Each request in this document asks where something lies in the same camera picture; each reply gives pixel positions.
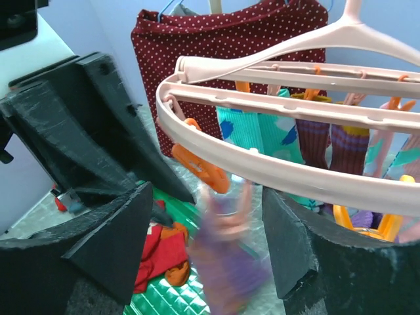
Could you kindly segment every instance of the polka dot skirt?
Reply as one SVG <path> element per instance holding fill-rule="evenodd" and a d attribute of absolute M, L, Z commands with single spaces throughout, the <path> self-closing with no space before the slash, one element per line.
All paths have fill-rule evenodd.
<path fill-rule="evenodd" d="M 327 24 L 327 11 L 316 0 L 266 0 L 246 9 L 202 16 L 167 16 L 157 22 L 157 12 L 142 10 L 131 39 L 143 78 L 153 119 L 160 82 L 173 74 L 180 56 L 231 59 L 255 54 L 282 41 Z M 294 52 L 275 60 L 325 62 L 325 50 Z M 234 82 L 214 80 L 203 86 L 235 89 Z M 252 84 L 252 93 L 265 93 L 266 87 Z M 202 131 L 222 138 L 216 109 L 212 106 L 180 102 L 186 117 L 194 118 Z M 173 143 L 156 126 L 162 153 L 171 156 Z"/>

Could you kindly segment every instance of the teal sock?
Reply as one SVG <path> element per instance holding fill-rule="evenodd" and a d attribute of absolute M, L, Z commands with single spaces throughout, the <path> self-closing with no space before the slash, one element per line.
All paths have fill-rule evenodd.
<path fill-rule="evenodd" d="M 258 116 L 258 113 L 244 113 L 230 108 L 218 107 L 217 118 L 223 139 L 247 150 L 256 148 L 261 154 L 264 154 Z"/>

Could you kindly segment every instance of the floor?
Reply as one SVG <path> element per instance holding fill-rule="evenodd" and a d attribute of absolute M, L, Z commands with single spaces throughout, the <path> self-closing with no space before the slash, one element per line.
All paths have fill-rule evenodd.
<path fill-rule="evenodd" d="M 147 130 L 149 130 L 152 138 L 157 143 L 156 133 L 154 131 L 154 124 L 150 115 L 150 109 L 147 106 L 140 107 L 139 115 Z M 167 159 L 168 164 L 175 170 L 178 175 L 184 179 L 185 183 L 190 187 L 191 191 L 197 196 L 199 181 L 177 162 Z M 232 185 L 231 193 L 237 194 L 239 191 L 239 184 Z M 256 186 L 253 196 L 253 210 L 251 213 L 251 231 L 247 238 L 247 244 L 252 247 L 262 258 L 268 259 L 268 246 L 264 233 L 264 226 L 262 222 L 261 209 L 261 186 Z M 197 208 L 203 209 L 201 200 L 198 197 Z M 31 234 L 42 229 L 56 226 L 74 216 L 69 213 L 61 213 L 56 209 L 53 197 L 49 194 L 42 201 L 40 201 L 24 218 L 15 224 L 7 234 L 0 236 L 0 240 L 5 238 L 27 238 Z M 268 283 L 259 291 L 258 295 L 251 301 L 245 315 L 284 315 L 284 307 L 281 300 L 276 296 L 276 288 L 274 286 L 274 279 L 270 279 Z"/>

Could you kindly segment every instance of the orange clip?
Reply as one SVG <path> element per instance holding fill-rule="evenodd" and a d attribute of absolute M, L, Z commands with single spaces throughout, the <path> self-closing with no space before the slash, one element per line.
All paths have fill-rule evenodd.
<path fill-rule="evenodd" d="M 408 175 L 403 175 L 400 178 L 402 182 L 415 182 L 414 178 Z M 348 215 L 346 207 L 342 205 L 334 205 L 333 207 L 335 222 L 349 230 L 361 233 L 371 238 L 377 238 L 379 240 L 393 242 L 397 237 L 401 226 L 402 219 L 401 215 L 390 215 L 386 214 L 383 216 L 381 223 L 379 223 L 378 229 L 374 228 L 355 228 L 353 227 L 350 216 Z"/>
<path fill-rule="evenodd" d="M 246 93 L 251 92 L 251 87 L 249 85 L 249 82 L 235 81 L 235 87 L 236 87 L 236 90 L 239 92 L 246 92 Z"/>
<path fill-rule="evenodd" d="M 319 66 L 315 66 L 315 75 L 321 75 L 321 68 Z M 313 90 L 313 89 L 306 89 L 303 95 L 304 100 L 313 100 L 318 94 L 320 94 L 321 90 Z"/>
<path fill-rule="evenodd" d="M 194 119 L 187 118 L 184 122 L 201 131 L 200 126 Z M 216 165 L 204 161 L 179 143 L 176 143 L 172 147 L 172 155 L 179 163 L 185 166 L 187 170 L 209 185 L 215 192 L 220 194 L 228 192 L 230 186 L 229 179 L 226 176 L 226 173 Z"/>
<path fill-rule="evenodd" d="M 403 82 L 408 75 L 403 74 L 398 78 L 398 82 Z M 406 102 L 403 106 L 399 107 L 401 102 L 401 97 L 393 96 L 389 100 L 388 109 L 389 110 L 400 110 L 401 112 L 409 112 L 415 106 L 415 100 L 410 100 Z"/>

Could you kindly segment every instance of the clothes hanger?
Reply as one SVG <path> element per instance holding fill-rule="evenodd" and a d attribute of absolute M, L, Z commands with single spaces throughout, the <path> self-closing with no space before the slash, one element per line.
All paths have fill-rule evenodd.
<path fill-rule="evenodd" d="M 202 160 L 252 182 L 290 194 L 378 213 L 419 216 L 419 183 L 331 172 L 239 148 L 185 124 L 173 112 L 172 100 L 167 96 L 187 102 L 239 110 L 253 109 L 297 119 L 417 134 L 420 133 L 420 114 L 218 90 L 185 85 L 179 81 L 179 75 L 175 74 L 157 88 L 159 125 L 174 142 Z"/>
<path fill-rule="evenodd" d="M 157 21 L 160 23 L 162 21 L 162 14 L 169 8 L 170 5 L 172 5 L 172 3 L 174 3 L 175 0 L 170 0 L 165 7 L 157 14 Z M 178 2 L 178 5 L 180 5 L 182 2 L 184 2 L 184 0 L 180 0 Z"/>
<path fill-rule="evenodd" d="M 347 1 L 346 10 L 349 12 L 358 11 L 357 4 L 360 4 L 360 0 Z M 284 85 L 288 85 L 285 81 L 287 83 L 294 81 L 299 85 L 290 86 L 312 89 L 326 88 L 328 90 L 335 89 L 338 91 L 342 89 L 344 91 L 363 94 L 376 93 L 378 95 L 400 95 L 402 97 L 419 98 L 417 97 L 419 96 L 417 83 L 413 83 L 409 80 L 411 77 L 419 79 L 420 76 L 418 73 L 408 73 L 409 78 L 404 80 L 404 82 L 397 82 L 396 79 L 394 82 L 391 82 L 390 78 L 387 80 L 357 79 L 326 75 L 315 76 L 313 74 L 308 75 L 301 73 L 284 74 L 281 71 L 274 72 L 254 69 L 245 69 L 234 73 L 236 70 L 246 68 L 247 66 L 261 65 L 261 61 L 264 60 L 264 58 L 271 58 L 278 53 L 279 46 L 280 51 L 282 51 L 279 54 L 282 54 L 284 49 L 286 51 L 288 49 L 291 49 L 291 51 L 293 51 L 293 49 L 298 51 L 301 49 L 321 48 L 325 47 L 325 43 L 327 43 L 327 46 L 329 45 L 328 47 L 336 47 L 333 44 L 332 39 L 337 40 L 337 47 L 342 47 L 344 44 L 345 47 L 361 47 L 363 49 L 368 47 L 369 50 L 380 50 L 382 53 L 391 55 L 396 53 L 398 47 L 403 47 L 402 51 L 399 52 L 400 58 L 416 64 L 420 63 L 420 52 L 401 44 L 395 39 L 391 39 L 390 42 L 387 43 L 389 47 L 384 47 L 382 45 L 382 47 L 378 46 L 378 48 L 373 49 L 371 47 L 373 45 L 371 45 L 367 39 L 369 38 L 369 34 L 372 35 L 373 32 L 377 35 L 377 32 L 371 29 L 366 31 L 366 26 L 360 27 L 360 25 L 362 25 L 361 23 L 353 25 L 351 22 L 354 22 L 353 18 L 350 18 L 349 21 L 342 18 L 341 24 L 338 24 L 338 26 L 335 26 L 333 29 L 329 28 L 329 31 L 325 31 L 321 34 L 318 32 L 328 28 L 328 26 L 314 31 L 318 32 L 315 34 L 318 34 L 318 39 L 320 39 L 319 42 L 311 39 L 310 36 L 304 37 L 303 40 L 301 36 L 298 36 L 300 39 L 297 41 L 290 39 L 275 47 L 254 54 L 253 56 L 236 60 L 216 60 L 217 62 L 221 62 L 221 66 L 217 68 L 216 62 L 216 68 L 212 70 L 208 70 L 207 65 L 208 62 L 212 63 L 214 59 L 180 57 L 177 61 L 175 74 L 161 82 L 156 91 L 157 114 L 161 126 L 165 132 L 171 135 L 175 142 L 178 142 L 201 159 L 213 163 L 214 165 L 217 165 L 217 167 L 236 174 L 237 176 L 251 180 L 252 182 L 327 203 L 345 204 L 349 207 L 378 213 L 394 213 L 418 217 L 418 205 L 420 204 L 419 183 L 397 182 L 393 180 L 331 172 L 275 159 L 273 157 L 264 156 L 258 152 L 251 152 L 243 148 L 238 148 L 237 146 L 215 139 L 199 132 L 195 128 L 187 126 L 187 124 L 173 113 L 171 101 L 162 101 L 165 100 L 167 95 L 173 95 L 178 100 L 185 100 L 198 104 L 222 106 L 339 125 L 352 125 L 355 127 L 420 134 L 420 114 L 417 113 L 378 110 L 374 108 L 361 108 L 347 105 L 338 106 L 336 104 L 313 102 L 309 100 L 278 98 L 275 96 L 212 89 L 185 84 L 193 82 L 198 77 L 203 79 L 203 81 L 206 81 L 207 79 L 219 77 L 218 75 L 223 77 L 223 79 L 228 77 L 228 79 L 233 81 L 278 84 L 279 75 L 283 75 L 284 81 L 282 81 L 282 83 Z M 356 39 L 351 39 L 352 36 L 348 36 L 349 30 L 355 30 L 354 33 L 356 35 L 364 33 L 361 37 L 362 40 L 357 41 Z M 337 34 L 342 36 L 346 33 L 347 36 L 343 36 L 343 38 L 335 38 Z M 387 39 L 388 37 L 382 34 L 378 39 L 371 40 L 372 43 L 383 44 Z M 313 47 L 309 44 L 317 44 L 318 46 Z M 379 75 L 398 78 L 401 76 L 401 72 L 397 72 L 396 70 L 366 67 L 358 68 L 354 66 L 331 64 L 318 65 L 322 68 L 323 73 L 324 67 L 328 67 L 332 70 L 343 69 L 345 71 L 353 71 L 354 73 L 358 72 L 359 75 L 362 70 L 365 70 L 367 72 L 366 77 L 375 77 Z"/>
<path fill-rule="evenodd" d="M 404 98 L 420 98 L 420 73 L 406 72 L 409 78 L 398 81 L 401 71 L 381 68 L 367 68 L 357 66 L 340 66 L 336 64 L 315 64 L 304 62 L 277 62 L 280 66 L 278 71 L 262 70 L 262 66 L 243 69 L 220 79 L 228 81 L 248 81 L 260 84 L 279 84 L 289 87 L 303 89 L 320 89 L 329 91 L 346 91 L 367 95 L 394 96 L 400 95 Z M 314 67 L 322 67 L 323 76 L 314 75 Z M 346 77 L 338 77 L 338 69 Z M 361 81 L 362 71 L 367 72 L 366 80 Z M 180 78 L 189 77 L 186 73 L 177 73 Z"/>
<path fill-rule="evenodd" d="M 324 76 L 313 75 L 313 77 L 322 79 Z M 401 85 L 416 84 L 398 83 Z M 245 112 L 254 111 L 338 125 L 388 130 L 416 135 L 420 134 L 420 113 L 379 110 L 376 108 L 361 108 L 354 106 L 337 106 L 336 104 L 314 102 L 311 100 L 302 101 L 294 98 L 283 99 L 264 94 L 242 93 L 239 91 L 186 85 L 180 83 L 177 74 L 172 75 L 162 82 L 156 93 L 158 107 L 161 106 L 160 104 L 164 107 L 161 99 L 164 99 L 167 94 L 170 94 L 177 100 L 203 105 L 222 106 Z"/>
<path fill-rule="evenodd" d="M 362 0 L 346 0 L 344 13 L 338 21 L 243 58 L 223 60 L 182 56 L 177 62 L 176 72 L 184 73 L 186 83 L 199 83 L 232 74 L 283 54 L 330 47 L 373 51 L 420 66 L 418 50 L 360 21 L 361 6 Z"/>
<path fill-rule="evenodd" d="M 222 14 L 222 1 L 221 0 L 209 0 L 210 13 L 211 14 Z"/>

